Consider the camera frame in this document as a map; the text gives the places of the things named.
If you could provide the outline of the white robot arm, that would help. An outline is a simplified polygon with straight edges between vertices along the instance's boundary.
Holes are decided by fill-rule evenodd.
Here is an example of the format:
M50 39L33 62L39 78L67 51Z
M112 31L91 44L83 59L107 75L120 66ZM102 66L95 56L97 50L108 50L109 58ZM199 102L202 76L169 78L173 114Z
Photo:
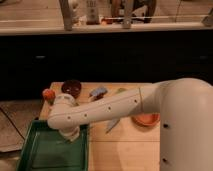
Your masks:
M149 83L88 104L56 96L48 126L68 138L84 124L160 115L160 171L213 171L213 85L196 78Z

